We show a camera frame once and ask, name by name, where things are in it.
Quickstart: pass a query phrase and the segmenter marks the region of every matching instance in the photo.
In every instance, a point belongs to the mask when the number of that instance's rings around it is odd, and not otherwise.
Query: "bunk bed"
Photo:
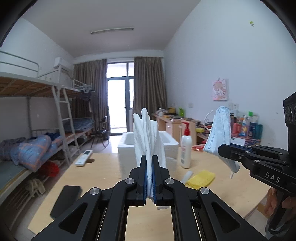
[[[55,69],[53,71],[50,71],[48,73],[39,75],[39,64],[36,62],[33,62],[31,60],[22,58],[20,56],[16,56],[4,51],[0,51],[2,54],[11,55],[13,57],[22,59],[24,61],[30,62],[31,64],[36,65],[36,68],[28,68],[26,66],[22,65],[16,65],[13,63],[7,63],[0,61],[2,64],[9,64],[13,65],[19,68],[28,69],[31,71],[36,72],[36,77],[28,77],[13,73],[7,73],[7,72],[0,72],[0,97],[17,97],[17,96],[24,96],[27,99],[27,116],[28,116],[28,123],[29,123],[29,130],[31,137],[37,136],[39,134],[44,134],[48,132],[49,130],[58,131],[60,135],[62,136],[62,144],[57,148],[55,153],[57,153],[60,150],[64,150],[65,155],[65,161],[68,165],[72,162],[72,156],[75,154],[80,153],[80,147],[84,144],[78,145],[77,138],[81,137],[88,131],[91,131],[92,128],[89,128],[87,130],[84,130],[82,132],[75,132],[73,127],[73,119],[70,109],[70,101],[69,98],[78,97],[82,91],[90,91],[92,89],[91,85],[86,85],[82,82],[79,82],[69,75],[69,70],[64,69],[62,66],[59,66],[58,69]],[[55,82],[50,82],[46,80],[42,80],[40,78],[54,73],[58,72],[58,78]],[[60,77],[61,74],[64,73],[70,77],[72,80],[71,86],[64,86],[60,83]],[[31,125],[31,119],[30,119],[30,98],[31,97],[48,97],[48,98],[54,98],[58,113],[58,128],[49,128],[49,129],[32,129]],[[66,104],[68,106],[68,118],[62,119],[61,115],[61,109],[60,105]],[[72,133],[65,133],[63,123],[65,121],[70,122]],[[77,150],[74,153],[70,153],[68,144],[74,142],[75,146],[77,147]],[[22,165],[14,165],[12,161],[0,161],[0,205],[5,201],[5,199],[10,195],[16,187],[24,180],[26,179],[29,174],[32,172],[25,168]],[[15,219],[13,220],[11,227],[13,226],[14,222],[16,221],[16,218],[24,208],[25,204],[30,200],[30,198],[33,195],[30,194],[26,190],[20,190],[15,194],[15,199],[22,199],[18,204],[18,213],[16,214]]]

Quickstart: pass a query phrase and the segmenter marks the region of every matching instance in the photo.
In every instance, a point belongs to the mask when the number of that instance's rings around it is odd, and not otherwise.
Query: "black chair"
[[[92,143],[91,143],[91,148],[92,148],[92,145],[94,144],[94,139],[96,138],[96,137],[98,137],[98,140],[97,140],[97,144],[98,144],[98,142],[99,142],[99,138],[101,138],[101,140],[102,140],[102,144],[103,144],[103,146],[104,147],[107,147],[107,145],[109,145],[109,143],[110,143],[110,141],[109,141],[109,138],[108,138],[108,144],[105,146],[104,145],[104,136],[106,136],[107,135],[107,119],[108,119],[108,116],[105,116],[105,117],[103,117],[102,119],[101,119],[101,121],[99,122],[99,124],[102,124],[102,129],[97,129],[96,128],[96,124],[95,124],[95,131],[93,131],[92,133],[91,133],[91,135],[94,135],[94,137],[93,137],[93,141],[92,141]]]

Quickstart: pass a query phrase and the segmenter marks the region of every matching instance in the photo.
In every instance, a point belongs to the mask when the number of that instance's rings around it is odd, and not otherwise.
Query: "upper bunk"
[[[78,80],[73,79],[69,75],[69,70],[61,65],[58,66],[58,69],[39,75],[40,68],[38,63],[4,51],[0,51],[0,53],[21,59],[24,61],[24,64],[17,65],[14,63],[4,61],[0,61],[0,63],[16,66],[18,68],[28,69],[36,73],[36,77],[34,78],[9,72],[0,72],[0,97],[53,97],[52,86],[55,86],[57,89],[65,88],[68,98],[73,98],[79,96],[81,91],[87,91],[92,89],[92,85],[87,85]],[[34,64],[35,67],[28,68],[25,63]],[[54,72],[58,72],[58,78],[56,82],[41,79],[42,77],[48,74],[52,74]],[[65,86],[60,84],[60,77],[62,73],[65,73],[71,79],[71,86]],[[64,94],[62,91],[60,92],[60,97],[64,98]]]

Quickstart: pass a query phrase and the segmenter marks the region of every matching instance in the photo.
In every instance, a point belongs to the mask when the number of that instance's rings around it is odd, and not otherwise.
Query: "styrofoam container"
[[[160,131],[159,136],[164,145],[167,169],[170,174],[173,174],[177,166],[176,159],[178,156],[179,143],[166,131]],[[126,179],[129,177],[130,171],[137,167],[133,132],[122,134],[122,138],[118,144],[118,158],[121,178]]]

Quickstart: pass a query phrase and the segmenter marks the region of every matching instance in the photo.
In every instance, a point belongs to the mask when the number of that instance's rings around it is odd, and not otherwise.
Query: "folded white paper towel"
[[[137,166],[141,164],[142,155],[147,161],[147,196],[153,197],[152,187],[152,156],[157,155],[160,167],[166,168],[165,150],[159,136],[157,121],[150,120],[146,108],[141,111],[142,119],[133,114],[133,133],[135,139],[135,153]]]

